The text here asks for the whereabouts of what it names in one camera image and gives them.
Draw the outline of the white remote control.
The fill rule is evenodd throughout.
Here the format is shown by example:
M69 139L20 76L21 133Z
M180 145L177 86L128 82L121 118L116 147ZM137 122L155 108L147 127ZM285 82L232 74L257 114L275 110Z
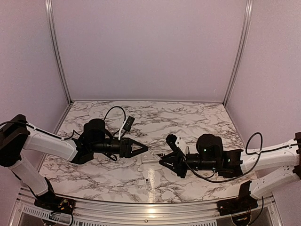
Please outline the white remote control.
M164 153L145 152L141 155L141 161L143 164L156 163L159 162L164 156Z

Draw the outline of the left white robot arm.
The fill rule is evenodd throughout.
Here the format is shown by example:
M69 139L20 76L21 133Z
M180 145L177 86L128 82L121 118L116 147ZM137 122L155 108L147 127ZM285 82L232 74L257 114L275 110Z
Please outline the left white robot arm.
M79 138L63 138L43 131L29 124L22 114L2 123L0 129L1 166L10 169L50 210L59 206L59 198L50 182L22 154L23 150L38 151L74 164L84 164L93 160L95 153L116 161L117 157L132 158L148 149L148 146L131 138L114 138L102 119L92 119L86 123Z

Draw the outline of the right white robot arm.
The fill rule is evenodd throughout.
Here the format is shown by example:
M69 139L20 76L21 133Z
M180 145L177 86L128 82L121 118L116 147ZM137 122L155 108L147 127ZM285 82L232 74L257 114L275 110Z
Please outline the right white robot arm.
M259 199L282 185L301 178L301 134L279 145L258 149L225 151L222 139L213 134L203 134L196 142L196 153L190 153L187 144L174 134L166 137L172 152L159 160L180 178L187 171L212 184L228 183L253 171L276 168L268 175L243 183L233 207L243 211L252 199Z

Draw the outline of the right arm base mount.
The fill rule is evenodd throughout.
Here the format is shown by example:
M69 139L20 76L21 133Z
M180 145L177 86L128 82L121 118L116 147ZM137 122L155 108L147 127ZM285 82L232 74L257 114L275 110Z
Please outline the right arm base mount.
M239 189L236 198L230 198L217 202L217 208L220 216L250 211L258 207L257 199L250 194L251 181L244 182Z

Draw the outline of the white battery cover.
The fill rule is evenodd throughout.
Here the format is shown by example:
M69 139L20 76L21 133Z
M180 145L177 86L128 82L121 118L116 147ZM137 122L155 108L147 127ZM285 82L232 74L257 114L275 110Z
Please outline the white battery cover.
M145 179L145 187L147 190L151 190L152 187L151 187L151 182L148 178Z

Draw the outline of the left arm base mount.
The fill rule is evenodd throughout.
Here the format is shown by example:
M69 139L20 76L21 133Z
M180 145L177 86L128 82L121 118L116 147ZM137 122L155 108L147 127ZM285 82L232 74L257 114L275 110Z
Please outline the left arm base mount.
M32 190L32 194L35 197L34 205L50 210L51 214L54 213L64 213L64 214L73 214L75 200L57 196L54 192L54 189L50 181L44 177L47 183L47 191L42 195L36 195Z

